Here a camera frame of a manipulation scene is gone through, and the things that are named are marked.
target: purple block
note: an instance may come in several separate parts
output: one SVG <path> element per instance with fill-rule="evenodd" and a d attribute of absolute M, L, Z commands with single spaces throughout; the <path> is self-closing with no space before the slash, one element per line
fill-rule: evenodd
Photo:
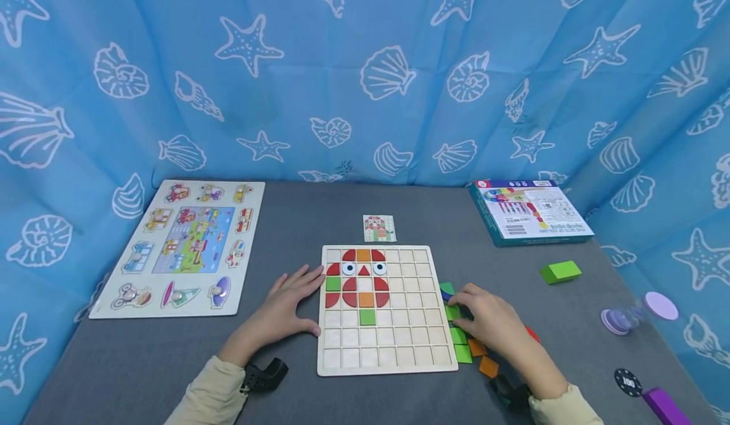
<path fill-rule="evenodd" d="M 663 425 L 692 425 L 687 416 L 674 404 L 672 397 L 663 388 L 652 388 L 643 395 L 651 410 Z"/>

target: toy box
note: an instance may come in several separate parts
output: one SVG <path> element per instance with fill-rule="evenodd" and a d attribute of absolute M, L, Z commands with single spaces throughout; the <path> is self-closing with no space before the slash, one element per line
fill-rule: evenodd
<path fill-rule="evenodd" d="M 496 246 L 585 243 L 594 236 L 554 181 L 477 180 L 467 187 Z"/>

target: orange square tile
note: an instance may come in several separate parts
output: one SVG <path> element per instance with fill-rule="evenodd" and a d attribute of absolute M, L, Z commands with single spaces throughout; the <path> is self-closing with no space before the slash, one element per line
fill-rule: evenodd
<path fill-rule="evenodd" d="M 360 308 L 375 308 L 375 294 L 373 292 L 360 292 L 357 301 L 360 302 Z"/>
<path fill-rule="evenodd" d="M 467 339 L 466 342 L 469 343 L 469 349 L 471 349 L 472 357 L 485 356 L 487 354 L 486 347 L 484 347 L 484 344 L 482 344 L 479 339 L 470 338 Z"/>
<path fill-rule="evenodd" d="M 499 364 L 491 358 L 484 356 L 482 357 L 482 361 L 479 363 L 479 371 L 482 375 L 489 377 L 490 379 L 494 379 L 497 377 Z"/>
<path fill-rule="evenodd" d="M 357 249 L 357 261 L 358 262 L 370 262 L 370 250 L 369 249 Z"/>

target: wooden puzzle board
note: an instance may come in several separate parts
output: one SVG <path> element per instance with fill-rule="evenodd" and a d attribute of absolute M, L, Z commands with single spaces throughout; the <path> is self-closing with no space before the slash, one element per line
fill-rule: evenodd
<path fill-rule="evenodd" d="M 237 313 L 263 198 L 264 183 L 164 180 L 89 318 Z"/>
<path fill-rule="evenodd" d="M 428 246 L 323 246 L 319 376 L 456 371 Z"/>

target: child's left hand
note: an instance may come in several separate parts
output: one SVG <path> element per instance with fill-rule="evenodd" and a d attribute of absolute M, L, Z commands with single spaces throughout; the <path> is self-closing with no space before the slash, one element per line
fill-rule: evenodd
<path fill-rule="evenodd" d="M 315 321 L 297 317 L 299 301 L 319 289 L 325 278 L 321 265 L 307 273 L 308 269 L 304 265 L 290 277 L 282 275 L 260 308 L 230 335 L 218 358 L 242 368 L 257 350 L 289 335 L 309 332 L 318 337 L 322 330 Z"/>

